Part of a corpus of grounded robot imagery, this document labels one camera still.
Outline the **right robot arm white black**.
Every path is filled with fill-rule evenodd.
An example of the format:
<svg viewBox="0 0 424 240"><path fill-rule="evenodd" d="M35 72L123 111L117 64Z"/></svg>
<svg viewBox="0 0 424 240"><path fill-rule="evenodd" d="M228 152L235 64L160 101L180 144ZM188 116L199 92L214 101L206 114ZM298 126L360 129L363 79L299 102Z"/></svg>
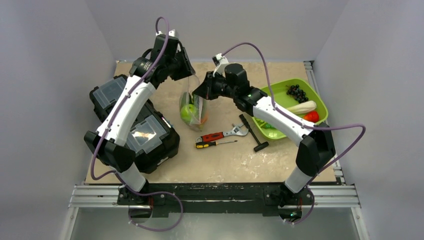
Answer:
<svg viewBox="0 0 424 240"><path fill-rule="evenodd" d="M206 100L231 98L239 110L271 124L294 142L298 147L296 166L280 191L282 200L288 204L300 198L300 191L336 154L328 125L316 126L276 104L266 92L250 85L241 64L230 63L223 73L207 72L193 94Z"/></svg>

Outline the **bok choy green white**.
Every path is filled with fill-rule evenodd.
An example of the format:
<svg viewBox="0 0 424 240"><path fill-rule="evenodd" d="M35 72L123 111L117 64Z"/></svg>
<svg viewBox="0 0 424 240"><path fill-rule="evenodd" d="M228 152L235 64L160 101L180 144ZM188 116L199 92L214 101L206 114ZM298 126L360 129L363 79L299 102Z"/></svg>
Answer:
<svg viewBox="0 0 424 240"><path fill-rule="evenodd" d="M179 113L180 109L187 104L193 104L197 108L197 117L191 122L184 122L187 125L200 125L201 116L207 114L206 100L197 95L192 95L189 92L183 92L179 99Z"/></svg>

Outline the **green apple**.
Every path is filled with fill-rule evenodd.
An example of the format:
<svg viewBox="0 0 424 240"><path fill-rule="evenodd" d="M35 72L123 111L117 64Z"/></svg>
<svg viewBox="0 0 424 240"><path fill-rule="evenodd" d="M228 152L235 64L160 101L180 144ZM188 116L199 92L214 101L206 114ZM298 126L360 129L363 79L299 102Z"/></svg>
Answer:
<svg viewBox="0 0 424 240"><path fill-rule="evenodd" d="M198 109L193 104L186 104L180 109L180 118L190 123L198 116Z"/></svg>

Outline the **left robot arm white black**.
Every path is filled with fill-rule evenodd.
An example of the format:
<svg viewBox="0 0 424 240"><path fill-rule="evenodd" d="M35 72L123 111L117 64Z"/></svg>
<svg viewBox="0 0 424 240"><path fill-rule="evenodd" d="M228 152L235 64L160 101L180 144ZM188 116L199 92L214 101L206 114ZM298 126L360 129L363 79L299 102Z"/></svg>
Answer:
<svg viewBox="0 0 424 240"><path fill-rule="evenodd" d="M185 48L176 30L156 33L153 48L136 59L128 72L126 84L112 110L96 131L87 131L84 141L99 159L109 166L130 189L129 197L138 205L146 203L148 182L138 170L136 153L125 147L128 133L147 100L167 78L178 81L194 75Z"/></svg>

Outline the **orange tangerine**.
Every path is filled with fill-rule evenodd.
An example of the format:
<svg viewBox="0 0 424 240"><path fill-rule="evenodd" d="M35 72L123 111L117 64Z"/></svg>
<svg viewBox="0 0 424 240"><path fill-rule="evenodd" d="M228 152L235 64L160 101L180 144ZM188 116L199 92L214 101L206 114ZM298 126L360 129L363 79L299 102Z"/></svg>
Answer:
<svg viewBox="0 0 424 240"><path fill-rule="evenodd" d="M202 115L201 118L200 118L200 125L204 125L207 122L208 117L209 117L208 114Z"/></svg>

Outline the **clear zip top bag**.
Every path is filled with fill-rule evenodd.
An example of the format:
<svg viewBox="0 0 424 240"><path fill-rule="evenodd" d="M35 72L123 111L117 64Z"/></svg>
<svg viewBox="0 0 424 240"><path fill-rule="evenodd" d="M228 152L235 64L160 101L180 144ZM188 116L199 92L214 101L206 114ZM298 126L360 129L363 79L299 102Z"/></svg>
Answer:
<svg viewBox="0 0 424 240"><path fill-rule="evenodd" d="M193 131L201 132L208 120L207 101L194 94L201 82L196 75L184 78L179 98L180 119Z"/></svg>

